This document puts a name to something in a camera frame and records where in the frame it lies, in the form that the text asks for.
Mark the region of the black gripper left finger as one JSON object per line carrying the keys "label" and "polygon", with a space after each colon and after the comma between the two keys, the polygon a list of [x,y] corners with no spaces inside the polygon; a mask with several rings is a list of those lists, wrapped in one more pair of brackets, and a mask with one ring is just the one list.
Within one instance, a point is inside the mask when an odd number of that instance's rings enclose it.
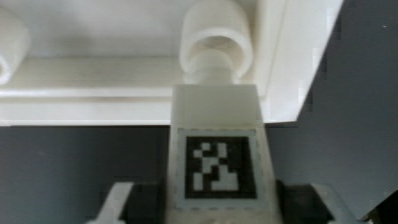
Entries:
{"label": "black gripper left finger", "polygon": [[162,183],[115,182],[85,224],[163,224]]}

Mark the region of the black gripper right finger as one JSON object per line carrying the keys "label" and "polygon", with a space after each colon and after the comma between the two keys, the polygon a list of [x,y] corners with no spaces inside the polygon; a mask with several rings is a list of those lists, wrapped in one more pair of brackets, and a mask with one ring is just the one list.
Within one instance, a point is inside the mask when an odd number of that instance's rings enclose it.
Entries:
{"label": "black gripper right finger", "polygon": [[359,224],[329,185],[286,185],[277,181],[282,224]]}

